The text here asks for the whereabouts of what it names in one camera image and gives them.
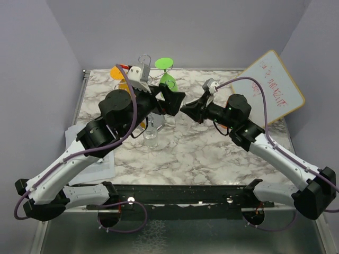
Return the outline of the tall clear wine glass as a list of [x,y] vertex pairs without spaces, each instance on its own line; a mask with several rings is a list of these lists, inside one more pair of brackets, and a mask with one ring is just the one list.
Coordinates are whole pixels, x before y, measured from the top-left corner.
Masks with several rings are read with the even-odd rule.
[[178,113],[174,116],[174,124],[177,130],[183,130],[185,127],[187,127],[185,114],[183,114],[181,111],[178,111]]

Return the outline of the green plastic wine glass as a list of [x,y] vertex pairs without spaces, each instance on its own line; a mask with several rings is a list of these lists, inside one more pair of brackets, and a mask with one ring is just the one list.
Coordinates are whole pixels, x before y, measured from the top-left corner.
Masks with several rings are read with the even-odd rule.
[[177,92],[178,87],[176,81],[173,76],[169,74],[173,65],[174,61],[169,57],[159,58],[155,61],[155,67],[164,71],[164,73],[160,76],[160,83],[167,85],[171,91]]

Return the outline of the yellow-orange plastic wine glass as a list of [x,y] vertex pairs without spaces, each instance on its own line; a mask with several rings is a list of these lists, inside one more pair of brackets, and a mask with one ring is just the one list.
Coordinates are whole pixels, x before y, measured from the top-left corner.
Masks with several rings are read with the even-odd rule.
[[118,81],[118,83],[116,83],[114,89],[122,89],[127,91],[128,93],[130,92],[129,87],[127,85],[127,82],[123,76],[123,74],[121,73],[121,71],[114,66],[111,71],[110,71],[110,76],[113,80]]

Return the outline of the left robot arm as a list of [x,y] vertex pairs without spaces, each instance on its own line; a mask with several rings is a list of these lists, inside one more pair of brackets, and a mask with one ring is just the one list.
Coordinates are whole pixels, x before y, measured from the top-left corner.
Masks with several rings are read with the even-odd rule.
[[151,112],[176,115],[184,98],[184,92],[173,92],[165,84],[151,86],[149,92],[109,92],[99,102],[101,115],[87,123],[55,162],[34,178],[15,182],[24,219],[49,221],[78,206],[113,208],[119,198],[112,184],[74,187],[69,182],[120,146]]

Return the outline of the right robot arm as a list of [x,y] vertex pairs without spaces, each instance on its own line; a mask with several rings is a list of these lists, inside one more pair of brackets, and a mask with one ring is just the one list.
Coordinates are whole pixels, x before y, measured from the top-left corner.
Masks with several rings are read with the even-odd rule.
[[260,184],[243,194],[247,206],[255,207],[261,201],[277,202],[293,206],[304,217],[316,220],[335,199],[335,171],[330,167],[320,169],[274,141],[249,119],[251,106],[243,95],[231,95],[226,106],[221,107],[203,94],[180,110],[195,122],[211,120],[230,128],[229,136],[235,145],[262,158],[293,183],[288,188]]

